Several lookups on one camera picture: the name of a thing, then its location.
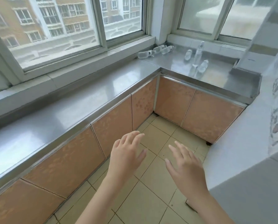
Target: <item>window pane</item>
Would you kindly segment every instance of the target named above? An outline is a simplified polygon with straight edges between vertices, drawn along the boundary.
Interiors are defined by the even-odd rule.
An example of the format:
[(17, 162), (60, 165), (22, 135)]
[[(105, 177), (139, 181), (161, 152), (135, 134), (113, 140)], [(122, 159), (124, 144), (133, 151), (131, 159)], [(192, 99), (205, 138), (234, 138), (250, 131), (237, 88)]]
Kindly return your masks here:
[(275, 0), (234, 0), (222, 35), (253, 39)]
[(181, 29), (212, 34), (225, 0), (186, 0)]
[(106, 39), (142, 30), (142, 0), (100, 0)]
[(91, 0), (0, 0), (0, 37), (28, 70), (100, 45)]

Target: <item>hand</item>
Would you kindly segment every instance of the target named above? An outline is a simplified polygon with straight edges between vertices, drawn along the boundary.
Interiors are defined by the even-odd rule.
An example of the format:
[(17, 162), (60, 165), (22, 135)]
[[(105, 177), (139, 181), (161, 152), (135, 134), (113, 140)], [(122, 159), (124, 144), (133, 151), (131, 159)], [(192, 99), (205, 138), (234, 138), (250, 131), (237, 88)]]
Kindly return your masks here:
[(169, 145), (169, 148), (176, 159), (178, 169), (175, 170), (168, 159), (165, 159), (166, 168), (178, 189), (188, 199), (190, 206), (197, 210), (199, 203), (204, 201), (205, 197), (209, 196), (202, 163), (200, 159), (183, 144), (177, 141), (174, 143), (177, 148), (171, 145)]
[(115, 141), (106, 176), (107, 179), (111, 180), (111, 183), (122, 187), (140, 166), (147, 152), (143, 150), (138, 157), (136, 155), (137, 146), (143, 136), (143, 133), (133, 131)]

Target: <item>beige tiled floor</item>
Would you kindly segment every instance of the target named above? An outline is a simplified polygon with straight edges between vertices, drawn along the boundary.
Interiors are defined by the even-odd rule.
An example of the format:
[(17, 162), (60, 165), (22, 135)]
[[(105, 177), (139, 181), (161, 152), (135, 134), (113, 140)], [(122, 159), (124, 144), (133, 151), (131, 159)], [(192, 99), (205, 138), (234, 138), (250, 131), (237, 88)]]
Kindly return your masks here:
[[(106, 215), (108, 224), (200, 224), (199, 215), (190, 209), (186, 198), (169, 175), (164, 159), (176, 162), (168, 145), (178, 141), (191, 149), (203, 162), (208, 152), (206, 142), (176, 124), (155, 114), (138, 128), (145, 133), (138, 154), (147, 156), (127, 182)], [(47, 224), (74, 224), (107, 174), (109, 159), (74, 192)]]

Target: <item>cabinet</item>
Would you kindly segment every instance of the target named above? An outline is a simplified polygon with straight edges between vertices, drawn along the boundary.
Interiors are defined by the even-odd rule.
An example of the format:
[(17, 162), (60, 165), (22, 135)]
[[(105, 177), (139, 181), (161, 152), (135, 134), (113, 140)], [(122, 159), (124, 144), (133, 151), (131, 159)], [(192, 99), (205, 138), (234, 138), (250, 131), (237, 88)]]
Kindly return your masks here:
[(160, 77), (155, 113), (181, 125), (195, 89)]
[(43, 224), (63, 201), (19, 179), (0, 194), (0, 224)]
[(108, 157), (114, 142), (133, 129), (131, 96), (96, 120), (92, 128), (105, 157)]
[(67, 198), (104, 160), (89, 127), (23, 178)]
[(238, 105), (197, 90), (182, 127), (214, 143), (242, 111)]
[(137, 129), (139, 125), (146, 120), (152, 113), (155, 94), (156, 94), (157, 79), (140, 88), (132, 94), (132, 114), (133, 114), (133, 129)]

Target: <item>stainless steel countertop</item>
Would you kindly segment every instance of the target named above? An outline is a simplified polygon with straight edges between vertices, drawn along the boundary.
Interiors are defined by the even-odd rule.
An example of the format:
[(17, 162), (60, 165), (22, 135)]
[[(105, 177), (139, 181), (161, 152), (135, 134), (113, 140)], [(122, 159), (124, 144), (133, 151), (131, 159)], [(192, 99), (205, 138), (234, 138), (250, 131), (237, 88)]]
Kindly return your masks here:
[(108, 70), (101, 70), (107, 74), (96, 74), (82, 86), (75, 84), (76, 89), (61, 99), (0, 128), (0, 187), (74, 137), (160, 71), (241, 103), (249, 104), (254, 99), (253, 91), (258, 89), (254, 79), (250, 75), (229, 74), (234, 59), (204, 53), (203, 59), (208, 58), (209, 66), (198, 76), (190, 73), (190, 63), (183, 61), (186, 50), (176, 46), (166, 55), (144, 61), (135, 59), (114, 70), (109, 66)]
[(184, 60), (188, 49), (174, 45), (172, 52), (165, 55), (157, 54), (143, 61), (161, 67), (165, 75), (200, 86), (244, 104), (252, 103), (259, 94), (261, 76), (250, 72), (231, 71), (236, 59), (203, 52), (201, 61), (207, 59), (209, 64), (206, 71), (199, 74), (196, 68), (192, 67), (195, 49), (192, 49), (191, 59), (189, 61)]

